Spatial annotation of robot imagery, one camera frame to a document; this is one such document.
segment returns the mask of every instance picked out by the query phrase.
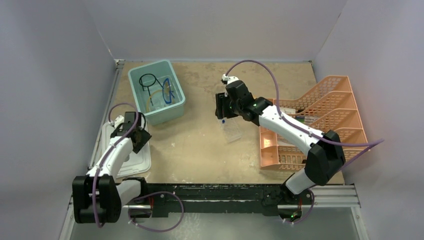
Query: black object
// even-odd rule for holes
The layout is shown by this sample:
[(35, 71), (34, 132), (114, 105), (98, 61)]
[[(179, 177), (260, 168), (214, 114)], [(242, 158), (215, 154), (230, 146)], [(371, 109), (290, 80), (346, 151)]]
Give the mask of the black object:
[[(160, 191), (175, 192), (184, 205), (185, 213), (245, 213), (264, 216), (284, 216), (290, 218), (298, 208), (279, 209), (278, 205), (287, 205), (281, 196), (279, 184), (174, 184), (147, 183), (148, 193)], [(311, 204), (306, 190), (298, 195), (303, 204)], [(151, 217), (166, 218), (168, 213), (180, 213), (180, 203), (172, 196), (156, 195)], [(290, 204), (297, 206), (299, 201)], [(130, 211), (132, 218), (150, 216), (142, 211)]]
[[(328, 131), (324, 139), (340, 143), (340, 137), (335, 131)], [(324, 186), (345, 164), (345, 154), (342, 146), (326, 143), (322, 140), (311, 146), (307, 153), (304, 171), (315, 184)]]
[[(77, 176), (72, 182), (75, 222), (79, 224), (95, 223), (93, 208), (96, 208), (100, 223), (116, 223), (121, 215), (122, 205), (114, 178), (109, 175), (103, 175), (97, 179), (98, 195), (96, 196), (96, 206), (93, 206), (90, 196), (93, 179), (93, 177), (88, 175)], [(140, 181), (142, 194), (145, 194), (147, 192), (146, 181), (143, 177), (127, 178), (124, 181), (134, 179)]]
[[(146, 85), (144, 85), (144, 84), (143, 84), (143, 81), (142, 81), (142, 79), (143, 79), (143, 77), (144, 77), (144, 76), (153, 76), (153, 77), (154, 77), (154, 81), (152, 82), (152, 84), (147, 85), (147, 86), (146, 86)], [(162, 87), (162, 89), (164, 88), (164, 86), (162, 86), (162, 84), (159, 82), (158, 78), (157, 78), (155, 75), (151, 74), (151, 73), (143, 74), (143, 75), (142, 75), (142, 76), (138, 79), (138, 83), (141, 85), (141, 87), (142, 87), (143, 91), (145, 90), (145, 88), (147, 88), (148, 96), (149, 96), (149, 97), (151, 96), (151, 93), (150, 93), (150, 89), (149, 89), (149, 87), (153, 86), (156, 82), (160, 85), (160, 87)]]
[[(146, 117), (143, 113), (139, 112), (139, 116), (143, 117), (144, 125), (143, 128), (140, 129), (140, 126), (142, 125), (142, 118), (139, 117), (137, 124), (135, 125), (135, 128), (127, 135), (128, 138), (131, 138), (132, 141), (132, 147), (134, 153), (139, 153), (139, 151), (144, 147), (144, 145), (147, 144), (147, 142), (152, 138), (152, 135), (148, 133), (146, 128)], [(114, 138), (116, 136), (123, 136), (126, 132), (130, 130), (130, 128), (133, 126), (134, 122), (136, 121), (136, 112), (134, 111), (127, 111), (124, 115), (124, 122), (118, 125), (115, 130), (110, 135), (110, 138)]]
[(241, 80), (228, 84), (225, 90), (228, 96), (225, 96), (223, 92), (215, 95), (215, 115), (218, 119), (242, 116), (245, 121), (259, 126), (259, 116), (264, 109), (273, 105), (271, 101), (263, 97), (253, 98), (252, 93)]

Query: gray floor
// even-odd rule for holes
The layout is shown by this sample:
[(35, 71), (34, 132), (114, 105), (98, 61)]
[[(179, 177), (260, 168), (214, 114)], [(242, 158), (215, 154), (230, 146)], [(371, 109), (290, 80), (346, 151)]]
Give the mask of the gray floor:
[[(168, 218), (152, 218), (145, 226), (165, 229), (175, 224), (179, 213)], [(358, 240), (350, 208), (315, 208), (298, 225), (261, 214), (188, 213), (180, 226), (166, 233), (149, 232), (128, 224), (124, 210), (117, 223), (98, 229), (94, 224), (75, 224), (72, 240)]]

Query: gray wall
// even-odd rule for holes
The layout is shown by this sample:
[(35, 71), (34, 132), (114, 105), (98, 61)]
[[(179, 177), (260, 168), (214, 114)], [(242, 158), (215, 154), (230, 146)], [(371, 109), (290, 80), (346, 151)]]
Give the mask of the gray wall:
[(0, 23), (0, 238), (57, 239), (115, 62), (82, 0), (2, 0)]
[(424, 1), (348, 0), (317, 55), (317, 79), (348, 75), (369, 140), (345, 172), (370, 239), (422, 239)]
[(115, 59), (309, 61), (346, 0), (85, 0)]

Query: wooden tabletop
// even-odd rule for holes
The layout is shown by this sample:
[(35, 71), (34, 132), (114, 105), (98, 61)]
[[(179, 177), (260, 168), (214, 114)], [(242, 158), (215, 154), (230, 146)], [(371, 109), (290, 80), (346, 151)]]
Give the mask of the wooden tabletop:
[[(147, 62), (126, 62), (113, 104), (135, 103), (128, 71)], [(237, 117), (241, 139), (227, 143), (215, 117), (215, 94), (224, 91), (221, 76), (233, 62), (173, 62), (172, 66), (185, 94), (184, 116), (148, 126), (151, 168), (137, 176), (149, 183), (283, 183), (292, 172), (260, 170), (259, 129)], [(267, 63), (274, 73), (281, 99), (296, 99), (316, 84), (310, 63)], [(255, 97), (275, 98), (268, 72), (254, 63), (242, 63), (231, 71)], [(112, 119), (133, 111), (122, 106)], [(331, 184), (344, 184), (337, 173)]]

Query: table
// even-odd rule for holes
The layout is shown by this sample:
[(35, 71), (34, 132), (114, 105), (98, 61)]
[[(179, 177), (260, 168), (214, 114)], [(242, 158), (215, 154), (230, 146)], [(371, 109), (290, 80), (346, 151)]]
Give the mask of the table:
[[(126, 62), (113, 105), (135, 103), (128, 71), (148, 62)], [(241, 139), (227, 143), (215, 117), (215, 94), (224, 91), (222, 75), (233, 62), (173, 62), (172, 66), (186, 97), (184, 116), (148, 126), (151, 169), (136, 176), (148, 183), (277, 184), (292, 172), (260, 170), (259, 128), (236, 118), (243, 131)], [(316, 84), (311, 63), (267, 63), (279, 86), (280, 98), (296, 99)], [(268, 72), (255, 63), (242, 63), (231, 71), (255, 97), (275, 98)], [(117, 108), (112, 119), (133, 111)], [(329, 184), (344, 184), (341, 172)]]

